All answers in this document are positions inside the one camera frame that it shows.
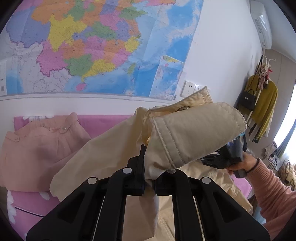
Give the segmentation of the pink sleeved right forearm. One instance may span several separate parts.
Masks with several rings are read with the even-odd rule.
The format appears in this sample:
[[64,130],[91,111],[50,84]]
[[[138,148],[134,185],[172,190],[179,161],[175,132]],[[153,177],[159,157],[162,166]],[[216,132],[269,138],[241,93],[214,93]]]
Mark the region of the pink sleeved right forearm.
[[274,240],[295,213],[295,191],[285,186],[260,159],[247,173],[247,178],[253,186],[261,216],[266,221],[263,226]]

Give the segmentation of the person right hand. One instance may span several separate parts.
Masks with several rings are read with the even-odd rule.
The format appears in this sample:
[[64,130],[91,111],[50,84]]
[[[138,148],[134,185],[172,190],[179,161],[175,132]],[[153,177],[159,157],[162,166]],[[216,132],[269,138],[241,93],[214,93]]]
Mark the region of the person right hand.
[[241,162],[231,165],[226,168],[228,174],[232,175],[235,171],[244,170],[246,173],[251,172],[259,163],[259,159],[251,156],[250,154],[243,152],[243,159]]

